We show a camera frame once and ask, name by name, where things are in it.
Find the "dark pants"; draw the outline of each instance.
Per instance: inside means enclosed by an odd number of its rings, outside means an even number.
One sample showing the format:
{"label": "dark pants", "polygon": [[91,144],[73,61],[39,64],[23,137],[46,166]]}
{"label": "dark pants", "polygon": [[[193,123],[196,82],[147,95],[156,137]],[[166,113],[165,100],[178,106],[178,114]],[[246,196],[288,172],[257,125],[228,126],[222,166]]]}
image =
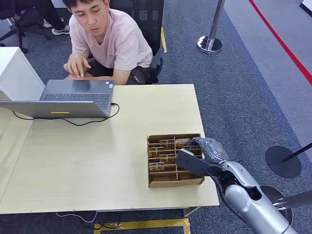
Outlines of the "dark pants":
{"label": "dark pants", "polygon": [[15,0],[15,11],[23,11],[32,7],[37,9],[44,19],[56,30],[65,28],[51,0]]}
{"label": "dark pants", "polygon": [[[87,72],[94,77],[112,77],[113,68],[107,68],[97,62],[94,58],[89,59],[88,64],[91,66]],[[127,85],[133,84],[145,84],[150,78],[150,71],[148,68],[137,66],[130,72]]]}

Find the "laptop keyboard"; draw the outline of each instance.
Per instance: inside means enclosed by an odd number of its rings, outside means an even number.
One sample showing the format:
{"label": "laptop keyboard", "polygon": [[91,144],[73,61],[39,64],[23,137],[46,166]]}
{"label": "laptop keyboard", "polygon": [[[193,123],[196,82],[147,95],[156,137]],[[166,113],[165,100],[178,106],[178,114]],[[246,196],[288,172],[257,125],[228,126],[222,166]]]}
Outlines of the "laptop keyboard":
{"label": "laptop keyboard", "polygon": [[94,101],[102,110],[109,107],[110,94],[45,94],[42,101]]}

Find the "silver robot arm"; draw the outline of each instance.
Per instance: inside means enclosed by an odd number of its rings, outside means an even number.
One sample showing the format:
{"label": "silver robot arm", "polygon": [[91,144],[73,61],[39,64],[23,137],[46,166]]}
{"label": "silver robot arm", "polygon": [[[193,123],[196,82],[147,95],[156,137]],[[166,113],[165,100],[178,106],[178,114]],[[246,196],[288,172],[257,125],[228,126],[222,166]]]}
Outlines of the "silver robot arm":
{"label": "silver robot arm", "polygon": [[297,233],[243,166],[225,161],[222,163],[222,174],[220,178],[227,200],[255,233]]}
{"label": "silver robot arm", "polygon": [[246,168],[230,161],[221,143],[212,138],[194,137],[187,143],[190,145],[200,147],[205,158],[199,159],[192,152],[181,149],[177,156],[177,165],[199,176],[217,177],[228,203],[255,234],[297,233]]}

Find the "yellow floor tape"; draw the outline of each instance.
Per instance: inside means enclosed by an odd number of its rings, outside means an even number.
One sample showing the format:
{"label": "yellow floor tape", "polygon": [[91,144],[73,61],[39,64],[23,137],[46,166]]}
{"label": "yellow floor tape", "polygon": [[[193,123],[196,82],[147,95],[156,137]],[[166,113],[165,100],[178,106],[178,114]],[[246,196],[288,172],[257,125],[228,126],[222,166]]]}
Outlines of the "yellow floor tape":
{"label": "yellow floor tape", "polygon": [[164,53],[166,53],[167,52],[167,47],[165,46],[165,33],[164,33],[164,28],[163,27],[162,27],[162,31],[160,33],[160,36],[162,38],[162,47],[164,47]]}
{"label": "yellow floor tape", "polygon": [[[116,223],[106,223],[105,226],[114,227]],[[94,228],[100,228],[100,224],[94,224]],[[133,222],[120,222],[119,226],[113,230],[131,230],[143,228],[167,228],[167,227],[183,227],[184,234],[190,234],[190,222],[188,218],[181,219],[165,219],[165,220],[150,220],[150,221],[133,221]],[[100,234],[102,231],[113,231],[112,229],[102,227],[94,234]]]}

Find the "laptop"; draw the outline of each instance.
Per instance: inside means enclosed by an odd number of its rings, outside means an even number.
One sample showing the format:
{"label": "laptop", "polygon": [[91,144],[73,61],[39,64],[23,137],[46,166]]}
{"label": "laptop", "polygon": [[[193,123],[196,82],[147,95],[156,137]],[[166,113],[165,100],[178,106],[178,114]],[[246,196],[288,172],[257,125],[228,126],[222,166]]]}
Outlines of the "laptop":
{"label": "laptop", "polygon": [[113,80],[51,79],[39,101],[0,101],[0,107],[36,118],[109,117]]}

